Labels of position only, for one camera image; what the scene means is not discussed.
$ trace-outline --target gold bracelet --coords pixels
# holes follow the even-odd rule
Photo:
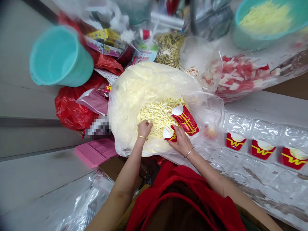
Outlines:
[[[137,138],[144,138],[145,140],[148,140],[148,138],[146,138],[144,136],[137,136]]]
[[[186,154],[186,156],[184,156],[184,158],[186,158],[192,151],[193,151],[194,147],[192,147],[192,149]]]

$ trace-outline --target yellow w logo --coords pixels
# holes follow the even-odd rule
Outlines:
[[[189,134],[189,133],[191,133],[191,134],[195,133],[195,132],[196,132],[196,130],[197,130],[197,128],[198,128],[198,126],[197,126],[195,129],[191,128],[191,129],[192,129],[192,131],[191,131],[191,132],[187,132],[187,134]]]
[[[287,154],[282,153],[282,155],[288,157],[290,163],[294,163],[294,164],[296,164],[296,165],[300,165],[300,164],[302,164],[302,163],[306,163],[306,161],[304,161],[304,160],[294,159],[293,157],[288,156]]]
[[[258,148],[258,147],[256,147],[256,146],[253,146],[253,145],[252,145],[252,147],[255,148],[255,149],[257,150],[257,153],[258,153],[258,154],[261,153],[262,156],[265,156],[265,155],[268,154],[268,153],[270,153],[270,154],[272,153],[272,152],[270,152],[270,151],[261,150],[260,148]]]
[[[229,140],[230,142],[231,142],[231,145],[233,145],[233,146],[239,146],[240,144],[241,145],[243,145],[244,143],[238,143],[238,142],[236,142],[236,141],[234,141],[234,140],[231,140],[231,139],[229,139],[229,138],[227,138],[227,140]]]
[[[176,134],[173,134],[173,137],[170,140],[173,140],[176,138]]]

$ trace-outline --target teal bucket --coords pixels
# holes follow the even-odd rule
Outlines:
[[[91,55],[69,26],[55,26],[39,37],[30,54],[30,73],[37,85],[79,87],[93,72]]]
[[[240,26],[242,19],[249,13],[252,6],[258,6],[269,0],[244,0],[236,11],[231,37],[233,43],[244,50],[261,50],[268,48],[278,39],[287,34],[299,31],[308,26],[308,0],[272,0],[278,5],[288,5],[289,16],[292,18],[292,25],[286,32],[275,35],[260,35],[246,31]]]

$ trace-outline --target red plastic bag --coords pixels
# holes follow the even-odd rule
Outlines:
[[[121,75],[124,72],[121,64],[119,64],[112,56],[103,55],[86,45],[83,37],[83,31],[85,32],[86,30],[91,30],[89,25],[84,25],[84,23],[69,19],[63,12],[60,13],[59,24],[71,26],[78,32],[79,41],[92,56],[95,68],[106,69],[116,75]]]
[[[121,64],[119,64],[112,56],[103,55],[89,47],[86,49],[93,58],[95,68],[106,69],[116,75],[121,75],[124,72]]]
[[[91,78],[80,87],[62,87],[55,98],[56,115],[61,124],[71,130],[80,131],[86,127],[86,117],[95,114],[83,105],[77,104],[76,100],[87,90],[97,90],[105,79],[98,73],[93,72]]]

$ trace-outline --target pink crate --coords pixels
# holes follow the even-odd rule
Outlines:
[[[75,153],[90,168],[97,168],[111,157],[118,156],[115,143],[110,139],[100,139],[78,145]]]

